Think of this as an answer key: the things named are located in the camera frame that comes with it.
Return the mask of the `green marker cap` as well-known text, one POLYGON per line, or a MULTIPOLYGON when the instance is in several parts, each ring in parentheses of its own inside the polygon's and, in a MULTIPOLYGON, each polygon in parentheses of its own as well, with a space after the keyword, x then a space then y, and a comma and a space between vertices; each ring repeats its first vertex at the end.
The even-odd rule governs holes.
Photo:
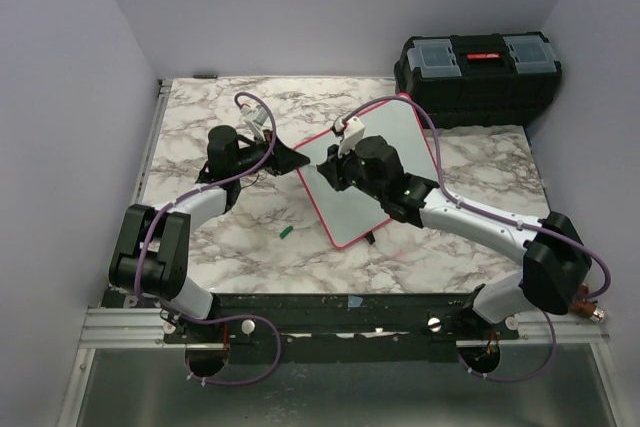
POLYGON ((280 232, 279 237, 281 239, 286 238, 291 233, 292 230, 293 230, 292 226, 287 226, 284 230, 280 232))

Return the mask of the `pink framed whiteboard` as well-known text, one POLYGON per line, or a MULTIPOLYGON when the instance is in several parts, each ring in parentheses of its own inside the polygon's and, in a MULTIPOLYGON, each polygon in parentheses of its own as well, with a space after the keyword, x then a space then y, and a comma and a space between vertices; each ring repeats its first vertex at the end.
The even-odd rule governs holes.
POLYGON ((428 145, 419 112, 400 94, 382 100, 356 115, 365 125, 364 137, 349 152, 352 185, 334 191, 317 171, 327 148, 340 138, 330 129, 316 134, 294 150, 310 164, 298 170, 321 224, 337 249, 365 238, 392 220, 417 220, 418 202, 438 187, 435 151, 428 145))

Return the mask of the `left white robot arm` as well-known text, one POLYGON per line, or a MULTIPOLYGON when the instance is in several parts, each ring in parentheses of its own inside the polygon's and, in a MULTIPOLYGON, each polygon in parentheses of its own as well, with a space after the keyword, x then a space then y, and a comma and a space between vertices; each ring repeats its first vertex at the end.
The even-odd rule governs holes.
POLYGON ((109 283, 138 296, 153 296, 188 318, 187 329, 201 342, 214 340, 222 327, 215 295, 187 273, 190 235, 236 204, 241 178, 266 171, 287 175, 310 164, 270 130, 251 140, 222 125, 209 131, 207 161, 194 189, 168 207, 134 204, 125 212, 109 267, 109 283))

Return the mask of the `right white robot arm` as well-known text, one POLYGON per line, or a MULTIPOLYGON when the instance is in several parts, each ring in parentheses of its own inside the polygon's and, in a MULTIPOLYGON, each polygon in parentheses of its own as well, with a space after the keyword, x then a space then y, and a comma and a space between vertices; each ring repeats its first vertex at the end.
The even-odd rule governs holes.
POLYGON ((519 273, 473 291, 459 317, 471 338, 483 338, 506 318, 533 309, 567 314, 591 268, 567 216, 518 216, 465 201, 405 171, 396 149, 380 136, 360 140, 346 154, 330 146, 317 170, 334 190, 359 190, 395 221, 455 234, 520 266, 519 273))

